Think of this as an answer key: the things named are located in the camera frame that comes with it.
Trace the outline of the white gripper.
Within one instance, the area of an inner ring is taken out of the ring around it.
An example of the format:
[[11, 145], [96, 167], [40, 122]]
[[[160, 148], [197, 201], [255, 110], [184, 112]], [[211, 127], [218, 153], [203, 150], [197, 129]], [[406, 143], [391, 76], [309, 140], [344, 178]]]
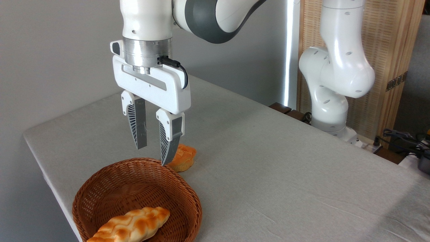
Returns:
[[162, 166], [173, 161], [181, 136], [184, 135], [184, 111], [191, 107], [190, 84], [185, 86], [183, 70], [169, 65], [150, 68], [149, 74], [138, 73], [126, 63], [123, 41], [110, 43], [114, 78], [121, 93], [123, 114], [127, 116], [137, 150], [147, 146], [145, 100], [158, 107]]

